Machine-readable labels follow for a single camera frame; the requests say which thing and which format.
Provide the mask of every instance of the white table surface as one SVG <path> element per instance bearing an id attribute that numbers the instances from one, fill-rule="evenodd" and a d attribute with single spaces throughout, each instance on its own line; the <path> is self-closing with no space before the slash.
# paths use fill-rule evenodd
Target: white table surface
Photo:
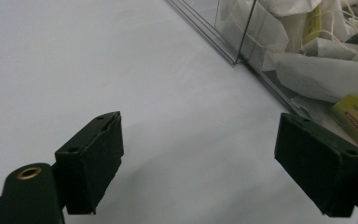
<path id="1" fill-rule="evenodd" d="M 0 0 L 0 194 L 117 110 L 123 163 L 97 216 L 66 223 L 358 221 L 322 216 L 273 159 L 283 106 L 166 0 Z"/>

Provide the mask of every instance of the yellow package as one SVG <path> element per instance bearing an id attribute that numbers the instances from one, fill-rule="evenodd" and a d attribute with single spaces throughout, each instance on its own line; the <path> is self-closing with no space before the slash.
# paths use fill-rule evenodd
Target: yellow package
<path id="1" fill-rule="evenodd" d="M 358 144 L 358 97 L 347 95 L 332 107 L 333 117 Z"/>
<path id="2" fill-rule="evenodd" d="M 303 45 L 319 36 L 322 27 L 321 7 L 317 6 L 312 12 L 308 13 L 303 30 Z"/>

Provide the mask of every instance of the screw hole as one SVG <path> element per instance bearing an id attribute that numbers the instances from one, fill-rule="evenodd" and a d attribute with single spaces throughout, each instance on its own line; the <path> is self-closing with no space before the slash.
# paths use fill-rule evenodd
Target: screw hole
<path id="1" fill-rule="evenodd" d="M 20 180 L 31 179 L 31 178 L 34 178 L 35 176 L 39 175 L 40 172 L 42 172 L 42 169 L 39 167 L 28 168 L 28 169 L 21 171 L 17 175 L 17 178 Z"/>
<path id="2" fill-rule="evenodd" d="M 68 152 L 77 152 L 79 150 L 79 148 L 78 147 L 70 147 L 70 148 L 68 148 Z"/>
<path id="3" fill-rule="evenodd" d="M 358 155 L 358 153 L 356 151 L 354 151 L 354 150 L 347 150 L 346 152 L 348 154 L 352 155 L 352 156 L 357 156 Z"/>

